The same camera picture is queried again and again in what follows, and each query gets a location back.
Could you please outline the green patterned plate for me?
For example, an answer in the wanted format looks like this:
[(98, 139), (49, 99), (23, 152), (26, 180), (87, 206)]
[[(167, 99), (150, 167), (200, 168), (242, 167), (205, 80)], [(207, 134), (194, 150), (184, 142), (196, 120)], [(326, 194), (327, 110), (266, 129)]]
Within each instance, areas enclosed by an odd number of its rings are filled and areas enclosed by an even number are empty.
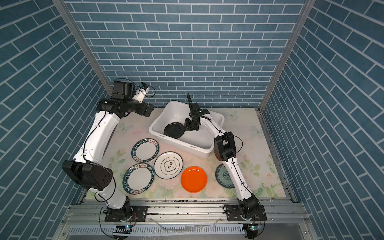
[(233, 189), (235, 186), (232, 182), (229, 172), (223, 164), (216, 168), (215, 177), (217, 182), (224, 188)]

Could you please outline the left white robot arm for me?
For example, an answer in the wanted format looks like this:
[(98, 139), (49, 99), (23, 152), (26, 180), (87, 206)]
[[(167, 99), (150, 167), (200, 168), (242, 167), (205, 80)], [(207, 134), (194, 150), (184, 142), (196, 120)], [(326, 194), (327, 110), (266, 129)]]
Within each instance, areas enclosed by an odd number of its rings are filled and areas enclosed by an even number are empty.
[(110, 98), (98, 102), (90, 132), (72, 160), (64, 161), (63, 171), (78, 185), (90, 190), (107, 211), (126, 221), (132, 215), (130, 199), (117, 189), (117, 180), (109, 167), (102, 165), (103, 156), (120, 120), (130, 113), (149, 117), (154, 110), (144, 99), (151, 86), (136, 85), (128, 79), (114, 81)]

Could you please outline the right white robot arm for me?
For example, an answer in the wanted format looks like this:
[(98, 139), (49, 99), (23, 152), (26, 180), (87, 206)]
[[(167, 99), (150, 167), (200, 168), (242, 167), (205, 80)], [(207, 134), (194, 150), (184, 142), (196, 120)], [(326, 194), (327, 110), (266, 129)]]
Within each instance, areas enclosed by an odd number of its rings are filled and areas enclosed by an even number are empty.
[(249, 189), (240, 170), (233, 133), (225, 132), (212, 119), (208, 110), (200, 107), (190, 107), (189, 117), (185, 120), (185, 129), (187, 131), (198, 131), (200, 126), (206, 127), (214, 137), (215, 156), (219, 161), (223, 162), (234, 184), (241, 216), (246, 220), (258, 217), (259, 220), (265, 221), (267, 216), (264, 206)]

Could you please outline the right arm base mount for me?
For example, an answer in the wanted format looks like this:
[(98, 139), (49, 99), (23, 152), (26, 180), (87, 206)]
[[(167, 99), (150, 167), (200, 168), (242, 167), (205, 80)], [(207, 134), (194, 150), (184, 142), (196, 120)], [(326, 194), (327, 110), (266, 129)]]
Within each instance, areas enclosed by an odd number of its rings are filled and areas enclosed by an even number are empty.
[(258, 205), (257, 208), (247, 210), (240, 205), (223, 205), (223, 211), (226, 214), (227, 221), (266, 221), (267, 215), (263, 205)]

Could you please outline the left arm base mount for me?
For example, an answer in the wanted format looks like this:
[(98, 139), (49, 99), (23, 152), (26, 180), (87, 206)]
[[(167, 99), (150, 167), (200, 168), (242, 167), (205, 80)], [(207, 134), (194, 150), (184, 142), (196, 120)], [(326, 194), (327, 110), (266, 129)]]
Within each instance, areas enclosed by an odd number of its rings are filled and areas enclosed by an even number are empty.
[(119, 210), (107, 208), (106, 210), (103, 210), (103, 213), (106, 215), (105, 222), (140, 223), (146, 220), (148, 206), (132, 206), (129, 208), (124, 207)]

